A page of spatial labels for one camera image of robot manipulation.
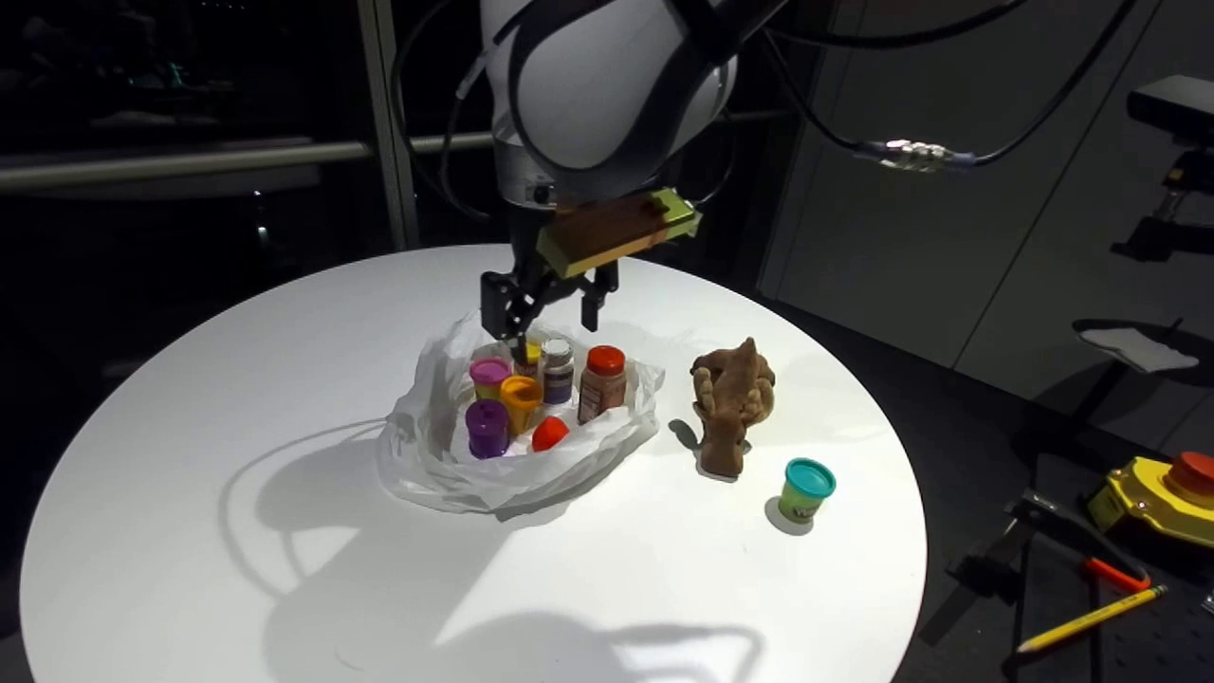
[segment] plastic bag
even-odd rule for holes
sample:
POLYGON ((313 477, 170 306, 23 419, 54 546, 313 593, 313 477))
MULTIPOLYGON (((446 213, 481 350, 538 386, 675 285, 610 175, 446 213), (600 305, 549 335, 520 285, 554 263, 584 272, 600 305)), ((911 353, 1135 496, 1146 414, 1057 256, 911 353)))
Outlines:
POLYGON ((627 405, 600 414, 590 425, 571 419, 571 438, 532 454, 532 433, 517 438, 510 454, 474 460, 467 448, 463 410, 474 404, 472 358, 493 344, 474 323, 455 323, 448 338, 433 342, 413 373, 409 396, 396 405, 381 471, 396 496, 481 517, 523 517, 581 496, 605 483, 627 454, 656 433, 656 390, 666 373, 632 358, 627 405))

